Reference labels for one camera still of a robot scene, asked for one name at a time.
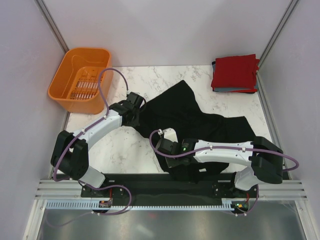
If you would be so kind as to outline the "orange plastic basket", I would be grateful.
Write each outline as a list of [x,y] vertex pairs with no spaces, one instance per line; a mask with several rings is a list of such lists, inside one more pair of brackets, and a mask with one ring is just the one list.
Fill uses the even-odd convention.
[[48,96],[70,113],[93,114],[103,111],[105,103],[99,93],[108,95],[113,71],[112,55],[104,48],[77,47],[69,50],[48,88]]

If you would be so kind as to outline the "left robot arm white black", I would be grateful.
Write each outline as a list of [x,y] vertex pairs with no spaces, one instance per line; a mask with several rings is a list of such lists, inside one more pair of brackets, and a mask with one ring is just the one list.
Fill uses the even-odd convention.
[[125,100],[112,104],[105,115],[74,132],[61,131],[56,139],[50,164],[53,166],[53,179],[61,171],[65,179],[72,179],[92,187],[99,197],[106,196],[110,185],[103,173],[89,163],[89,150],[104,136],[122,127],[139,125],[139,115],[145,109],[146,100],[135,92],[130,92]]

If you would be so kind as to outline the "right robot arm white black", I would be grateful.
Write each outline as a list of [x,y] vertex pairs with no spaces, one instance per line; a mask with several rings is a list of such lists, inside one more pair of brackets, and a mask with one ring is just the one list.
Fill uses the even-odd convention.
[[196,138],[177,141],[160,136],[151,146],[165,159],[165,167],[176,181],[197,183],[208,176],[219,175],[229,164],[241,165],[231,178],[229,191],[235,197],[260,183],[283,182],[283,151],[264,137],[236,143],[208,142]]

